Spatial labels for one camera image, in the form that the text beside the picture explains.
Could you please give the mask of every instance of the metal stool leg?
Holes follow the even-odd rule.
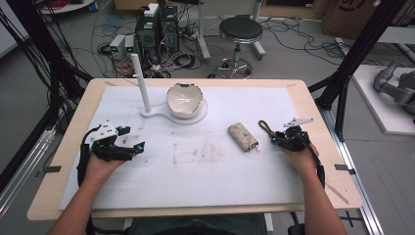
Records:
[[[241,44],[238,43],[236,45],[233,58],[223,59],[217,64],[217,73],[219,73],[219,75],[223,78],[234,78],[237,75],[241,78],[250,78],[253,72],[253,67],[248,61],[239,58],[240,52]]]

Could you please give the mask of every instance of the stool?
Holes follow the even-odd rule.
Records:
[[[250,78],[253,66],[239,58],[241,44],[256,43],[262,36],[262,26],[250,18],[235,17],[220,23],[219,33],[227,40],[236,42],[233,58],[223,59],[217,64],[216,70],[222,77],[232,78],[239,74],[243,78]]]

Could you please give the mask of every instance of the human hand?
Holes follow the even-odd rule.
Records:
[[[125,161],[106,162],[98,159],[94,153],[91,153],[83,183],[91,183],[93,185],[102,186],[105,182],[107,182],[113,172],[124,163]]]
[[[318,157],[317,148],[312,143],[310,143],[310,145]],[[299,152],[283,149],[283,152],[290,157],[293,167],[297,170],[300,176],[304,176],[308,173],[315,174],[315,161],[307,148]]]

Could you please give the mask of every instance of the forearm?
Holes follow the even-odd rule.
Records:
[[[346,234],[315,172],[304,173],[301,181],[304,191],[306,234]]]
[[[48,234],[84,234],[100,189],[100,185],[82,184]]]

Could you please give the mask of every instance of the power supply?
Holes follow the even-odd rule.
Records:
[[[134,54],[136,51],[134,37],[134,35],[125,36],[125,53],[127,54],[128,58],[130,58],[131,54]]]
[[[125,57],[125,35],[117,35],[110,44],[111,52],[115,60],[122,60]]]

